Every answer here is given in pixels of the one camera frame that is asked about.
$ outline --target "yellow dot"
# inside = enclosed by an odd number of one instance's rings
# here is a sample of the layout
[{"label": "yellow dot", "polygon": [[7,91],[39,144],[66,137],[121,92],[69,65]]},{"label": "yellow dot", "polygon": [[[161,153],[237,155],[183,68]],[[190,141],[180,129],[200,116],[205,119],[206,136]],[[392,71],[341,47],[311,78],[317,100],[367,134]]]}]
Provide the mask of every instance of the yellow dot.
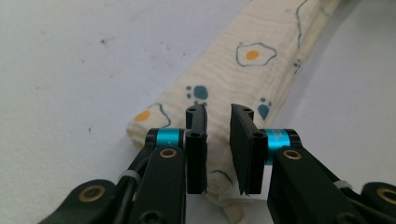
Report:
[{"label": "yellow dot", "polygon": [[255,60],[260,56],[260,53],[257,50],[251,50],[247,53],[248,60]]},{"label": "yellow dot", "polygon": [[135,118],[134,121],[145,121],[146,119],[149,118],[149,111],[145,110],[142,113],[138,114]]}]

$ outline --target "patterned cloth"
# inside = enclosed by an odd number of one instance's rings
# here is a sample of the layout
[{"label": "patterned cloth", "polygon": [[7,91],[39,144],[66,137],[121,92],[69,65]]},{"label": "patterned cloth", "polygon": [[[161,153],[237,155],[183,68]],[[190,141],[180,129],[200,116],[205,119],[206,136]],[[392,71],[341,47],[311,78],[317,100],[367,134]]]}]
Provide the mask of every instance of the patterned cloth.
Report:
[{"label": "patterned cloth", "polygon": [[231,223],[246,223],[243,205],[221,201],[236,182],[229,147],[231,104],[254,109],[267,128],[339,0],[253,0],[177,82],[127,126],[137,147],[150,128],[185,127],[187,107],[207,110],[209,201]]}]

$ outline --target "cloth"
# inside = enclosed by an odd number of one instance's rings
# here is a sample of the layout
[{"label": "cloth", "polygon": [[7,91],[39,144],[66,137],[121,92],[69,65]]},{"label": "cloth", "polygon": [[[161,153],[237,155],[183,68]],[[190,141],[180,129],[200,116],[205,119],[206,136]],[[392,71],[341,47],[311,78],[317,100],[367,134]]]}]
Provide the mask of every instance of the cloth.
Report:
[{"label": "cloth", "polygon": [[270,127],[339,0],[253,0],[159,99],[134,117],[127,133],[142,147],[151,128],[185,127],[184,111],[207,110],[210,202],[231,223],[246,223],[244,206],[227,203],[236,175],[229,147],[231,104],[250,107],[259,128]]}]

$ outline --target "white background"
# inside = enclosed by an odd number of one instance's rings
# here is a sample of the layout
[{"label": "white background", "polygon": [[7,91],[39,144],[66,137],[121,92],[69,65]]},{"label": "white background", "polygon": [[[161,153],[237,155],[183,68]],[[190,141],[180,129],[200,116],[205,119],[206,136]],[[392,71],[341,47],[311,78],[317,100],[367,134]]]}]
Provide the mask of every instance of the white background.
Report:
[{"label": "white background", "polygon": [[[37,223],[77,185],[117,181],[137,152],[126,124],[247,2],[3,0],[0,223]],[[396,185],[395,22],[394,0],[343,0],[274,125],[357,192]],[[265,202],[247,209],[271,223]],[[189,196],[187,223],[227,220]]]}]

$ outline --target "white table surface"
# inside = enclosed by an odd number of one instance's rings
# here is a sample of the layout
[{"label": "white table surface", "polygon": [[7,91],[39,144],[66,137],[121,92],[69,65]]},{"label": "white table surface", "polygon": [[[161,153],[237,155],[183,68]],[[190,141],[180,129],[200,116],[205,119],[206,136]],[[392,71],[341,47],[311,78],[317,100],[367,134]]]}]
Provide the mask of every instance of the white table surface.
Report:
[{"label": "white table surface", "polygon": [[[115,182],[137,153],[126,124],[247,2],[2,1],[0,223],[37,223],[77,185]],[[274,124],[357,192],[396,185],[395,22],[394,0],[343,0]],[[247,210],[272,223],[265,202]],[[187,223],[227,220],[189,196]]]}]

